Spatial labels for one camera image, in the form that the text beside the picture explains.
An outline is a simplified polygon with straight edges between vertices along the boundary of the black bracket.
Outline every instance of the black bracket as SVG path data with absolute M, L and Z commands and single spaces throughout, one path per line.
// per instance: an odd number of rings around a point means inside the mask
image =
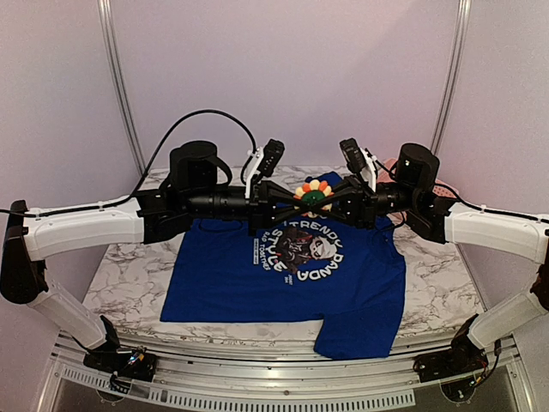
M 474 394 L 474 376 L 453 380 L 440 385 L 446 399 L 454 403 L 466 402 Z
M 10 215 L 3 242 L 2 268 L 0 269 L 0 293 L 12 303 L 23 305 L 36 299 L 40 292 L 47 292 L 45 261 L 32 262 L 23 237 L 23 213 L 27 211 L 24 200 L 11 204 L 10 210 L 20 215 Z
M 457 331 L 449 349 L 421 354 L 415 358 L 413 370 L 419 375 L 420 382 L 472 372 L 482 368 L 483 363 L 488 363 L 484 350 L 474 346 L 467 337 L 469 327 L 477 316 L 468 319 Z
M 143 219 L 145 245 L 172 239 L 190 229 L 192 218 L 173 198 L 171 192 L 157 189 L 136 193 L 137 202 L 142 208 L 137 215 Z
M 106 329 L 106 342 L 96 349 L 87 349 L 84 366 L 101 372 L 118 373 L 120 378 L 139 379 L 152 382 L 156 372 L 158 357 L 149 352 L 143 353 L 143 359 L 131 364 L 131 350 L 121 351 L 117 332 L 109 319 L 101 316 Z
M 549 236 L 549 229 L 546 230 L 546 236 Z M 530 289 L 530 293 L 535 294 L 540 304 L 549 311 L 549 245 L 547 245 L 546 261 L 538 270 L 538 278 Z

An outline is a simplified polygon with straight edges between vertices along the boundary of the marble table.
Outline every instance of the marble table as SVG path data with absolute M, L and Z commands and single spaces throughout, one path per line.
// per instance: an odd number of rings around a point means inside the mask
M 233 169 L 237 184 L 239 170 Z M 277 167 L 271 180 L 293 190 L 307 176 L 345 167 Z M 143 189 L 157 187 L 167 170 L 153 171 Z M 155 245 L 110 245 L 90 285 L 84 305 L 106 315 L 120 332 L 164 342 L 204 342 L 249 346 L 302 346 L 312 350 L 322 320 L 270 324 L 160 322 L 160 312 L 183 235 Z M 454 245 L 421 239 L 408 227 L 395 230 L 395 246 L 406 260 L 406 305 L 396 340 L 429 339 L 453 332 L 482 312 L 474 284 Z

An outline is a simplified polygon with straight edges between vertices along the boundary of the flower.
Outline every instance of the flower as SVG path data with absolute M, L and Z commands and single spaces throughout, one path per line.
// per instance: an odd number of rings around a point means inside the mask
M 334 192 L 332 192 L 332 188 L 330 185 L 328 185 L 328 182 L 326 180 L 323 180 L 322 182 L 318 181 L 317 179 L 313 179 L 309 183 L 303 184 L 303 186 L 298 187 L 295 190 L 295 198 L 302 200 L 303 202 L 307 204 L 315 204 L 323 200 L 325 197 L 333 196 Z M 323 210 L 331 210 L 332 209 L 332 203 L 327 204 L 326 206 L 323 206 Z M 316 213 L 307 212 L 303 214 L 303 216 L 309 216 L 309 217 L 318 217 Z

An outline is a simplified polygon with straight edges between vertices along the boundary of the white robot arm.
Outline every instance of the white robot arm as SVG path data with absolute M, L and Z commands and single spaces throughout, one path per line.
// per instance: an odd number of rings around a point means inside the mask
M 124 368 L 126 376 L 150 380 L 154 375 L 154 355 L 140 357 L 139 365 L 127 368 L 135 354 L 119 353 L 118 337 L 108 319 L 91 313 L 52 279 L 46 280 L 46 258 L 94 245 L 160 242 L 189 230 L 195 218 L 247 221 L 254 233 L 307 211 L 359 228 L 374 227 L 378 215 L 407 211 L 408 226 L 425 239 L 483 245 L 542 264 L 530 289 L 469 319 L 449 351 L 419 357 L 414 369 L 423 376 L 422 380 L 478 368 L 479 361 L 487 361 L 484 348 L 549 310 L 549 216 L 524 218 L 525 215 L 509 212 L 477 210 L 456 199 L 435 196 L 432 188 L 438 159 L 426 148 L 404 145 L 395 182 L 376 184 L 372 161 L 367 161 L 369 156 L 354 139 L 343 141 L 341 149 L 353 175 L 334 188 L 332 197 L 308 204 L 272 182 L 261 181 L 272 174 L 281 158 L 281 142 L 271 141 L 255 154 L 246 186 L 217 184 L 220 160 L 212 155 L 216 153 L 212 143 L 205 143 L 186 143 L 175 154 L 172 152 L 170 175 L 156 190 L 138 191 L 132 197 L 78 206 L 70 211 L 28 210 L 24 201 L 15 202 L 0 273 L 4 298 L 31 306 L 68 331 L 88 351 L 87 366 L 107 372 Z M 330 211 L 322 209 L 330 203 L 334 206 Z

